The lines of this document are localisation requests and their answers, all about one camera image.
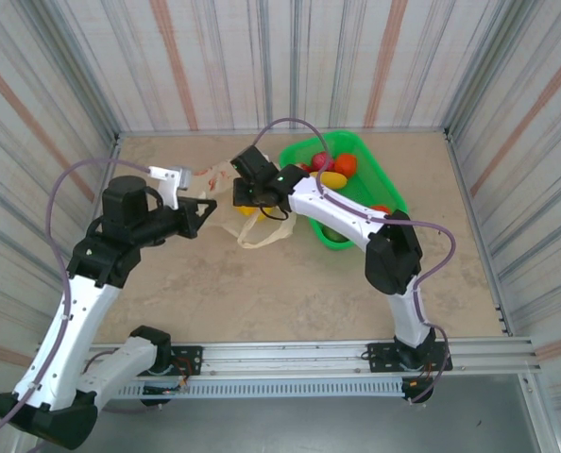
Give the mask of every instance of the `green plastic tray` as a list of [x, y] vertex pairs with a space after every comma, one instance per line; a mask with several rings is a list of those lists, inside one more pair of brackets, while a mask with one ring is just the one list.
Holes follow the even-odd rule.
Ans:
[[[358, 135], [348, 130], [335, 130], [323, 136], [334, 158], [342, 153], [350, 153], [358, 159], [356, 175], [351, 177], [346, 187], [337, 191], [338, 193], [364, 206], [386, 205], [392, 212], [394, 210], [408, 212], [404, 199]], [[321, 151], [323, 151], [322, 144], [317, 137], [294, 143], [280, 153], [280, 167], [291, 163], [310, 165], [312, 156]], [[322, 233], [321, 224], [316, 220], [309, 220], [318, 239], [328, 248], [344, 250], [354, 245], [351, 241], [344, 243], [330, 241]]]

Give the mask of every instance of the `white plastic bag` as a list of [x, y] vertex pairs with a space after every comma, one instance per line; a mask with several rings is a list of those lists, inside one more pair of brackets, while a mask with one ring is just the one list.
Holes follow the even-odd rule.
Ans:
[[[268, 218], [258, 221], [260, 210], [245, 216], [232, 205], [232, 181], [236, 177], [239, 177], [238, 173], [227, 160], [193, 174], [186, 196], [217, 201], [217, 209], [203, 227], [224, 228], [237, 238], [237, 243], [243, 248], [259, 248], [291, 236], [297, 219], [293, 212], [283, 222]], [[283, 217], [277, 208], [270, 215]]]

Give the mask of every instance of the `wooden board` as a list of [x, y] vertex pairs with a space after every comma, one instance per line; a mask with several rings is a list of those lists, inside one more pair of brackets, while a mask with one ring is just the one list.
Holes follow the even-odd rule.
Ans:
[[[272, 134], [261, 149], [275, 158], [288, 144], [306, 138]], [[422, 285], [429, 318], [452, 337], [501, 335], [442, 135], [370, 133], [363, 138], [402, 193], [411, 217], [442, 224], [457, 239], [452, 262]], [[128, 138], [120, 157], [204, 169], [233, 157], [251, 140], [237, 135]], [[449, 242], [426, 228], [418, 228], [417, 235], [426, 270], [445, 256]], [[193, 241], [173, 238], [144, 250], [97, 341], [121, 343], [140, 324], [171, 333], [175, 342], [391, 338], [390, 309], [385, 296], [366, 282], [364, 257], [356, 247], [327, 249], [305, 218], [297, 219], [293, 236], [257, 250], [242, 249], [219, 227], [202, 229]]]

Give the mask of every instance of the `yellow fruit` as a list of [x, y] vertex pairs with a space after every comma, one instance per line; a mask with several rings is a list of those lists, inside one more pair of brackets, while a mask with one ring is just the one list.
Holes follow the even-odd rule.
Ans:
[[[251, 214], [253, 214], [253, 212], [255, 212], [256, 210], [260, 210], [259, 208], [253, 208], [252, 206], [235, 206], [235, 208], [236, 210], [241, 212], [243, 215], [246, 215], [247, 217], [250, 217]], [[264, 208], [263, 210], [265, 211], [266, 214], [272, 212], [272, 208]], [[263, 219], [265, 219], [265, 215], [263, 214], [258, 215], [258, 222], [260, 222]]]
[[[316, 177], [318, 172], [311, 172], [310, 176]], [[320, 182], [327, 186], [329, 189], [337, 191], [343, 189], [348, 184], [348, 179], [340, 173], [324, 172], [320, 177]]]

